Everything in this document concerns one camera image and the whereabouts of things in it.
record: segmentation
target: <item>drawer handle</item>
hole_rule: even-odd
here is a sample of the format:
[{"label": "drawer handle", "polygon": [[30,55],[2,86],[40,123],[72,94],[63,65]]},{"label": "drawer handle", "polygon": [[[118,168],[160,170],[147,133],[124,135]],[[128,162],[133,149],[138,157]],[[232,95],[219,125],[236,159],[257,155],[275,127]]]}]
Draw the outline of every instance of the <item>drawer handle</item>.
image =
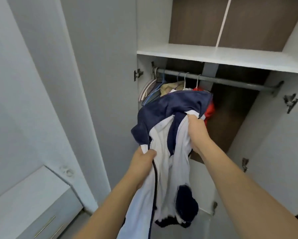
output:
[{"label": "drawer handle", "polygon": [[58,231],[56,231],[56,233],[55,233],[50,239],[53,239],[54,236],[60,231],[60,229],[61,229],[63,226],[64,226],[64,225],[62,225],[62,226],[58,229]]},{"label": "drawer handle", "polygon": [[[54,216],[53,218],[51,218],[51,220],[43,227],[43,229],[45,229],[50,223],[51,223],[51,221],[53,220],[53,219],[55,219],[55,217],[56,216]],[[34,237],[34,239],[36,238],[36,237],[38,237],[38,235],[43,231],[43,229],[41,229],[40,230],[40,232],[38,232],[37,234],[36,234],[36,236]]]}]

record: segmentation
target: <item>jacket zipper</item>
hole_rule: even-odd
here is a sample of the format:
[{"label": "jacket zipper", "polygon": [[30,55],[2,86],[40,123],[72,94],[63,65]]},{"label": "jacket zipper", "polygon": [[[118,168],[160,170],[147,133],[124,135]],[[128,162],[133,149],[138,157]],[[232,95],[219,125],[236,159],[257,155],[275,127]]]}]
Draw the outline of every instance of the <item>jacket zipper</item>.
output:
[{"label": "jacket zipper", "polygon": [[[150,149],[150,144],[151,144],[151,138],[149,135],[148,127],[146,124],[144,124],[147,130],[147,136],[148,136],[148,149]],[[158,186],[158,171],[157,171],[157,166],[154,160],[152,161],[153,169],[154,169],[154,195],[153,195],[153,204],[152,204],[152,212],[151,212],[151,220],[150,220],[150,227],[149,227],[149,234],[148,234],[148,239],[151,237],[151,227],[153,223],[153,217],[154,217],[154,212],[157,209],[157,186]]]}]

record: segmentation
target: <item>person's right arm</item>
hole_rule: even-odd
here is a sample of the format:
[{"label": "person's right arm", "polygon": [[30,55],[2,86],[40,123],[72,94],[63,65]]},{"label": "person's right arm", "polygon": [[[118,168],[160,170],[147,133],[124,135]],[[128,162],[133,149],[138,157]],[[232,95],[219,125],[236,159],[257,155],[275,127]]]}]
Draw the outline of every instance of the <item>person's right arm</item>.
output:
[{"label": "person's right arm", "polygon": [[189,117],[193,149],[200,154],[242,239],[296,238],[298,220],[210,139],[203,120]]}]

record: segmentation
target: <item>door hinge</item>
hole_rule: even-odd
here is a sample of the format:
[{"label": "door hinge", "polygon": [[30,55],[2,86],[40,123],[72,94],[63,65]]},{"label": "door hinge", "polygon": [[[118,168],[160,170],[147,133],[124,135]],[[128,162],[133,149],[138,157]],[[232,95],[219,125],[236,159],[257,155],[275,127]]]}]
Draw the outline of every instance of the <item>door hinge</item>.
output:
[{"label": "door hinge", "polygon": [[139,78],[142,75],[143,75],[143,71],[141,71],[140,69],[134,70],[133,71],[134,81],[136,81],[136,79]]},{"label": "door hinge", "polygon": [[243,172],[244,172],[244,173],[248,170],[248,168],[247,168],[247,164],[248,164],[248,162],[249,162],[249,159],[247,159],[247,158],[242,158],[242,168],[243,168]]},{"label": "door hinge", "polygon": [[215,215],[215,209],[217,208],[218,203],[216,201],[213,201],[213,205],[212,205],[212,215]]},{"label": "door hinge", "polygon": [[298,99],[295,98],[296,93],[293,95],[285,95],[283,96],[284,103],[287,105],[287,114],[291,112],[291,110],[294,108],[294,106],[298,103]]}]

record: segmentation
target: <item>beige garment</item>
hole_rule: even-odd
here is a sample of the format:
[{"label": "beige garment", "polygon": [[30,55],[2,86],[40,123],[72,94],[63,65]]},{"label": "beige garment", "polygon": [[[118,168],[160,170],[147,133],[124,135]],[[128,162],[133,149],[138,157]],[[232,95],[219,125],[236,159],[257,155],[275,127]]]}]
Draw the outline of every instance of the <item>beige garment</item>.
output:
[{"label": "beige garment", "polygon": [[160,92],[161,92],[161,96],[164,96],[168,93],[170,93],[170,91],[172,89],[175,90],[183,90],[184,88],[184,81],[179,81],[179,82],[175,82],[175,83],[168,83],[168,84],[163,84],[160,87]]}]

